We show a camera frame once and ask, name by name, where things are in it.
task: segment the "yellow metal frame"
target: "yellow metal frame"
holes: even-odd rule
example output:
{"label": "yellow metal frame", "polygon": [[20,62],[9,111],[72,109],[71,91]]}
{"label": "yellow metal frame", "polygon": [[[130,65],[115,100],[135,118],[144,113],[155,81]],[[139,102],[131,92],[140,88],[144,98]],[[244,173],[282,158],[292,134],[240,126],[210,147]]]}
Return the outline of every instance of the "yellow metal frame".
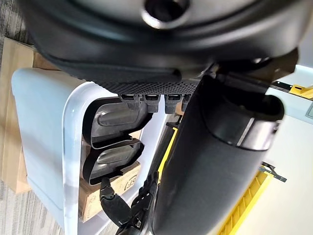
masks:
{"label": "yellow metal frame", "polygon": [[302,96],[307,99],[312,99],[313,98],[313,86],[302,87],[299,85],[293,85],[289,93],[296,94],[298,96]]}
{"label": "yellow metal frame", "polygon": [[229,214],[218,235],[235,235],[242,222],[269,185],[273,175],[268,172],[258,171],[250,186],[238,201],[233,211]]}
{"label": "yellow metal frame", "polygon": [[175,128],[175,127],[173,127],[173,130],[174,130],[174,133],[173,133],[173,136],[172,136],[172,138],[171,138],[171,141],[170,141],[169,145],[167,146],[167,149],[166,149],[166,152],[165,152],[165,154],[164,154],[164,157],[163,157],[163,159],[162,159],[162,161],[161,161],[160,166],[158,167],[158,175],[159,175],[158,181],[159,181],[159,183],[160,183],[160,181],[161,181],[162,172],[163,172],[163,169],[164,169],[165,162],[166,162],[166,160],[167,160],[167,158],[168,158],[168,155],[170,154],[172,145],[173,145],[173,143],[174,143],[174,139],[175,139],[176,134],[177,134],[177,131],[178,131],[178,129]]}

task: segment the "gray carpet floor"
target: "gray carpet floor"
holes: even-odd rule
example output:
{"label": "gray carpet floor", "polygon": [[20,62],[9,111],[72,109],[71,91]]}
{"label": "gray carpet floor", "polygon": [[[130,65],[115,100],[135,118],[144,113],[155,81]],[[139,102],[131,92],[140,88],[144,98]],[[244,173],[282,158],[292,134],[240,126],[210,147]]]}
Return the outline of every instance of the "gray carpet floor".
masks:
{"label": "gray carpet floor", "polygon": [[[0,69],[4,37],[28,43],[28,34],[13,0],[0,0]],[[102,235],[114,235],[112,223]],[[0,180],[0,235],[62,235],[52,215],[33,192],[15,195]]]}

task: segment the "white plastic bin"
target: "white plastic bin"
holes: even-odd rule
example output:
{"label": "white plastic bin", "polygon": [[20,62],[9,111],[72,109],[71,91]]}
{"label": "white plastic bin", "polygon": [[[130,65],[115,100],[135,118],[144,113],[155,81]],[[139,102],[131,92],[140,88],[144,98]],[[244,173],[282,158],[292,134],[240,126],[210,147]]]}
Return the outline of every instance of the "white plastic bin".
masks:
{"label": "white plastic bin", "polygon": [[[94,100],[117,96],[106,89],[60,71],[17,70],[12,77],[27,180],[64,228],[65,235],[96,235],[109,223],[104,212],[78,220],[78,190],[83,117]],[[122,195],[130,202],[145,181],[166,122],[164,99],[145,126],[145,149],[135,185]]]}

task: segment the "black cylinder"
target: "black cylinder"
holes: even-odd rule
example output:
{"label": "black cylinder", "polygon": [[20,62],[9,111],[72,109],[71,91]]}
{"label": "black cylinder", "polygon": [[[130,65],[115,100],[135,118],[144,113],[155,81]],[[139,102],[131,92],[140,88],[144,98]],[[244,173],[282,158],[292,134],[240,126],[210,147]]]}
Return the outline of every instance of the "black cylinder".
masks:
{"label": "black cylinder", "polygon": [[206,235],[222,222],[256,174],[283,115],[274,96],[202,80],[163,171],[153,233]]}

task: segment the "robotic hand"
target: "robotic hand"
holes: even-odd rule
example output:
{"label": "robotic hand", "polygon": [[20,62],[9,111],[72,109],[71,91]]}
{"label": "robotic hand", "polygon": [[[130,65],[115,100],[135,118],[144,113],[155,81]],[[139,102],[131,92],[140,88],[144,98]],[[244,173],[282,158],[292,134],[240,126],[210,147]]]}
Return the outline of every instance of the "robotic hand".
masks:
{"label": "robotic hand", "polygon": [[118,234],[210,232],[248,186],[283,118],[281,101],[265,92],[294,71],[313,2],[18,2],[38,51],[60,69],[132,108],[141,98],[157,112],[161,94],[166,113],[190,101],[159,187],[152,174],[129,208],[103,180],[101,203],[114,205],[106,212]]}

